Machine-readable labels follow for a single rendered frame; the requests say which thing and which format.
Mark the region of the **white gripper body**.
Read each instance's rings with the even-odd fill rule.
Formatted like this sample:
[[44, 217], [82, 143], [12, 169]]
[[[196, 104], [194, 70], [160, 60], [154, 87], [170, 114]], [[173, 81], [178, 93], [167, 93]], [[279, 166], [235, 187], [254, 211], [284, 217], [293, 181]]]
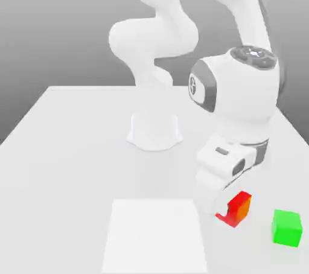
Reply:
[[243, 175], [243, 172], [230, 179], [222, 179], [206, 170], [199, 169], [196, 181], [203, 187], [208, 198], [216, 199], [226, 188], [231, 186]]

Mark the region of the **small red cube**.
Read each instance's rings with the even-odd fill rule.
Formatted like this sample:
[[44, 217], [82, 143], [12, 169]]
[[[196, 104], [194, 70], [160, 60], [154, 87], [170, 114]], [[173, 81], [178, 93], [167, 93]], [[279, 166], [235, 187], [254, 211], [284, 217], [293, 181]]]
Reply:
[[227, 225], [236, 228], [244, 220], [249, 212], [252, 195], [240, 191], [233, 199], [228, 202], [228, 210], [225, 216], [216, 213], [215, 216]]

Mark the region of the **small green cube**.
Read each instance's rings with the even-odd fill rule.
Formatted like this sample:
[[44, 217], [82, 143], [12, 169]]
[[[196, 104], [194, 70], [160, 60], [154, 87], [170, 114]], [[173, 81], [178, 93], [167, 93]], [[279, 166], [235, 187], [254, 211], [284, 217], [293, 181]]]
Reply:
[[271, 231], [274, 243], [298, 247], [303, 233], [300, 214], [293, 211], [274, 210]]

